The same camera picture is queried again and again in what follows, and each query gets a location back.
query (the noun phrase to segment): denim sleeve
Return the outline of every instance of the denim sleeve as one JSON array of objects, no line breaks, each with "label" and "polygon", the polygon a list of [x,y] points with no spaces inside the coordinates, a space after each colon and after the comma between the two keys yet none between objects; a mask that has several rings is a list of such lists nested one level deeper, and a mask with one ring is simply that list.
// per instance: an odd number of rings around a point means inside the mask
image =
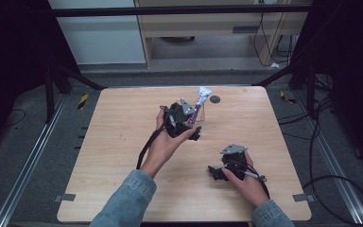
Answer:
[{"label": "denim sleeve", "polygon": [[256,227],[294,226],[293,222],[273,200],[258,206],[252,212],[251,218]]},{"label": "denim sleeve", "polygon": [[144,171],[133,170],[90,226],[140,226],[156,188]]}]

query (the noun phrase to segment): gray floor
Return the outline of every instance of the gray floor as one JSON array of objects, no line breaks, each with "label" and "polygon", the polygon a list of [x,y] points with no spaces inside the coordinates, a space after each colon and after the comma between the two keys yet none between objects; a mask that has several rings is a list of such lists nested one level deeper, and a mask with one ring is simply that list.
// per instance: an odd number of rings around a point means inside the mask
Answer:
[{"label": "gray floor", "polygon": [[[149,69],[119,70],[117,74],[85,74],[89,79],[110,87],[123,86],[172,86],[172,85],[250,85],[271,76],[278,69],[263,66],[256,58],[248,37],[197,37],[193,42],[158,39],[153,52],[153,62]],[[59,203],[56,195],[64,193],[73,166],[82,144],[82,135],[88,127],[94,112],[99,91],[70,79],[74,86],[71,95],[59,95],[56,100],[65,98],[60,114],[40,161],[20,198],[11,217],[13,226],[56,226],[64,225],[56,219]],[[280,91],[288,91],[288,77],[283,77],[267,87],[269,99],[277,118],[302,114],[300,103],[291,104],[280,97]],[[83,110],[77,110],[82,95],[89,98]],[[295,91],[293,96],[300,99],[305,89]],[[322,100],[327,94],[317,92]],[[45,120],[44,87],[38,87],[20,95],[14,104],[8,125],[0,134],[0,208],[7,198],[17,177],[22,171],[28,155],[43,130]],[[309,181],[309,138],[312,135],[310,121],[303,119],[293,124],[282,125],[285,141],[289,149],[300,181]],[[333,108],[320,114],[320,128],[328,148],[332,151],[345,176],[363,188],[363,160],[355,158],[354,145],[340,126]],[[320,144],[314,146],[314,176],[330,174]],[[334,180],[317,183],[318,193],[328,207],[347,219],[352,215],[346,201],[340,196]],[[311,194],[310,188],[305,192]],[[310,202],[313,217],[297,226],[347,226],[334,218],[317,201]],[[215,223],[201,223],[200,226],[222,226]],[[229,223],[227,226],[246,226],[245,223]]]}]

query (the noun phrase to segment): person's left hand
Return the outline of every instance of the person's left hand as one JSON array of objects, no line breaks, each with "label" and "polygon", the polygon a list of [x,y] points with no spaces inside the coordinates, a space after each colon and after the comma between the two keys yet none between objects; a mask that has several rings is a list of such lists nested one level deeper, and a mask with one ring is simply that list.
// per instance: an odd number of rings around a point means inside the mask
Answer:
[{"label": "person's left hand", "polygon": [[[156,122],[156,129],[158,130],[164,123],[164,110],[161,109],[159,111]],[[161,167],[172,157],[179,145],[186,141],[194,131],[196,130],[191,129],[172,138],[167,131],[163,129],[149,147],[148,156],[140,169],[154,178]]]}]

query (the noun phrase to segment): wooden table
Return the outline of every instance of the wooden table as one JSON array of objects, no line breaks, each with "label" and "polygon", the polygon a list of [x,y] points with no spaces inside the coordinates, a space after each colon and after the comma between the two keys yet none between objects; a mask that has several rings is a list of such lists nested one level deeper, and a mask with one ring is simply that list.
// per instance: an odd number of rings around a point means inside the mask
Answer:
[{"label": "wooden table", "polygon": [[[214,181],[207,166],[221,167],[219,151],[234,143],[249,147],[257,171],[293,220],[311,217],[285,140],[262,87],[208,87],[220,102],[205,102],[198,141],[186,141],[155,178],[158,190],[144,221],[248,221],[252,206],[229,182]],[[116,88],[102,91],[81,147],[58,220],[91,221],[131,170],[155,130],[161,105],[184,97],[196,102],[199,87]]]}]

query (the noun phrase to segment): person's right hand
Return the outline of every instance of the person's right hand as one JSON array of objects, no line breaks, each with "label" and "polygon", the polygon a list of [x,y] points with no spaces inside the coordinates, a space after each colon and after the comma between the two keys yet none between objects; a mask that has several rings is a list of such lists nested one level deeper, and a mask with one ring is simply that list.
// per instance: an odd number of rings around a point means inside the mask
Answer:
[{"label": "person's right hand", "polygon": [[[245,152],[247,163],[252,165],[252,159],[247,152]],[[255,207],[260,206],[269,198],[264,191],[261,183],[253,177],[245,176],[244,180],[238,179],[229,169],[222,168],[223,173],[234,184],[234,186],[243,194],[243,197]]]}]

